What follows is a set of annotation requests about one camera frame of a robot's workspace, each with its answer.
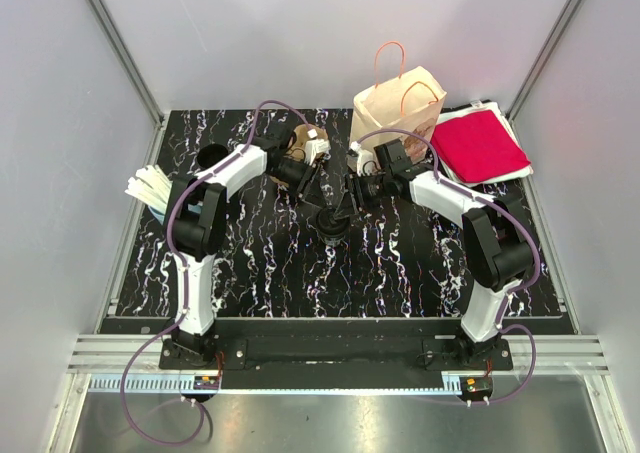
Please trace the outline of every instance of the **red cloth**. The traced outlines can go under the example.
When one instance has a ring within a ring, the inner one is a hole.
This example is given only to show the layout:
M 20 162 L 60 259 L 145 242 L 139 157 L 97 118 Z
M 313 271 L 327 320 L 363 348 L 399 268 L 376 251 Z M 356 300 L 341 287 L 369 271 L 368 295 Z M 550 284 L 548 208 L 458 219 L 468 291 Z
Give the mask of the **red cloth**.
M 481 183 L 531 164 L 493 111 L 479 111 L 436 126 L 431 140 L 465 183 Z

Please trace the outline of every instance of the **marble pattern tablecloth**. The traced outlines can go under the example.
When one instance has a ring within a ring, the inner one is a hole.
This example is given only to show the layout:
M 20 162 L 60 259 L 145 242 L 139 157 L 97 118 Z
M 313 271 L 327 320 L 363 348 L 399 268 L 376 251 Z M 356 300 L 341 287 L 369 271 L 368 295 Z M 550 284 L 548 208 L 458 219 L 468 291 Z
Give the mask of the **marble pattern tablecloth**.
M 323 191 L 329 202 L 337 203 L 351 110 L 304 114 L 329 134 L 331 158 L 322 173 Z M 172 112 L 158 165 L 170 178 L 198 171 L 199 148 L 215 141 L 232 149 L 246 138 L 252 117 L 252 111 L 240 110 Z M 285 110 L 265 111 L 257 134 L 273 122 L 295 127 L 299 120 Z M 519 181 L 480 191 L 524 197 Z M 218 316 L 455 317 L 465 311 L 472 279 L 461 231 L 446 218 L 390 199 L 381 210 L 352 220 L 348 242 L 334 249 L 318 239 L 312 222 L 316 212 L 266 176 L 230 200 L 227 241 L 214 260 L 212 305 Z M 145 210 L 116 314 L 171 316 L 175 288 L 175 266 L 161 226 Z M 544 258 L 540 280 L 514 298 L 508 315 L 560 315 Z

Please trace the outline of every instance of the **bag handle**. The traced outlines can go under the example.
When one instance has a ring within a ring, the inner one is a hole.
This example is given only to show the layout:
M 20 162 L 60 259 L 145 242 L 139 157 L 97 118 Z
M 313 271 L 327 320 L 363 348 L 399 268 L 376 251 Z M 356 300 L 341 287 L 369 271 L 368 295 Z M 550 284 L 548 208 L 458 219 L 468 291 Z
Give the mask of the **bag handle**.
M 402 75 L 404 73 L 404 64 L 405 64 L 405 56 L 406 56 L 404 51 L 404 46 L 402 46 L 402 43 L 398 41 L 387 41 L 384 45 L 378 48 L 378 51 L 376 51 L 376 58 L 375 60 L 373 60 L 373 71 L 376 76 L 376 86 L 375 86 L 376 88 L 380 84 L 380 82 L 378 81 L 378 56 L 380 55 L 380 52 L 389 45 L 398 45 L 402 50 L 402 64 L 400 65 L 400 74 L 398 75 L 398 78 L 402 78 Z
M 433 91 L 433 88 L 431 88 L 429 85 L 427 85 L 424 81 L 416 81 L 413 85 L 411 85 L 409 88 L 407 88 L 407 91 L 405 91 L 404 95 L 402 95 L 402 101 L 400 102 L 400 115 L 401 116 L 404 116 L 404 99 L 406 98 L 407 93 L 409 93 L 409 91 L 411 91 L 411 88 L 413 88 L 416 85 L 423 85 L 423 86 L 426 86 L 427 88 L 429 88 L 429 91 L 431 92 L 431 94 L 435 98 L 435 100 L 431 100 L 429 102 L 430 105 L 433 105 L 434 103 L 437 103 L 437 102 L 440 101 L 440 99 L 438 98 L 438 95 L 436 95 L 435 91 Z

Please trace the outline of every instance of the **beige paper bag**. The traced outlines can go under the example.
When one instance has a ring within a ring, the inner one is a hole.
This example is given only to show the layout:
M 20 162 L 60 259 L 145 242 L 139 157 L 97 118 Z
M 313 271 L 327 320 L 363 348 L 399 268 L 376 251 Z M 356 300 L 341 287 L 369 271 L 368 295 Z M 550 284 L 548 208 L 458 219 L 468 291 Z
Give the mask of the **beige paper bag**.
M 377 82 L 377 62 L 380 51 L 387 45 L 395 44 L 402 50 L 400 75 L 384 83 Z M 382 128 L 408 130 L 431 140 L 440 110 L 447 93 L 436 79 L 419 66 L 404 72 L 405 50 L 397 41 L 382 45 L 376 53 L 374 70 L 376 84 L 358 93 L 353 99 L 353 119 L 351 120 L 350 141 L 356 141 L 367 133 Z M 362 144 L 373 152 L 382 143 L 400 138 L 412 160 L 424 158 L 426 145 L 421 141 L 400 133 L 383 133 Z

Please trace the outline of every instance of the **gray wall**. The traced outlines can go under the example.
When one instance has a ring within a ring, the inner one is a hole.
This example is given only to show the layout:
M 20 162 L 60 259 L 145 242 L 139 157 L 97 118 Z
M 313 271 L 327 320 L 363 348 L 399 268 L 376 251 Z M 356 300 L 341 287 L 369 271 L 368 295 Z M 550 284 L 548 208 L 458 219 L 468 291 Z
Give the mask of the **gray wall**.
M 0 0 L 0 451 L 40 451 L 153 127 L 85 0 Z
M 508 107 L 566 0 L 106 0 L 164 109 L 348 107 L 387 40 L 448 105 Z M 397 74 L 400 55 L 382 57 Z
M 587 0 L 518 116 L 585 333 L 640 444 L 640 2 Z

